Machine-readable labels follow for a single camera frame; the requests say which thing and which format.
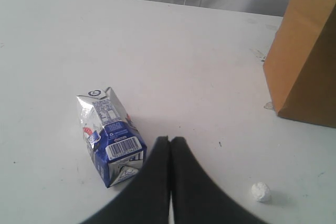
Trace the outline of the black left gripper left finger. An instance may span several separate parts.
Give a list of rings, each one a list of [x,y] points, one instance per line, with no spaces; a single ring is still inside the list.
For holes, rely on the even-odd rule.
[[[127,187],[83,223],[169,223],[170,160],[170,141],[160,136]]]

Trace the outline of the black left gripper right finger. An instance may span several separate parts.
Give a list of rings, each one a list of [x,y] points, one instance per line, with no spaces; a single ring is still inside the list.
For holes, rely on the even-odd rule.
[[[212,181],[183,137],[171,140],[171,171],[175,223],[264,223]]]

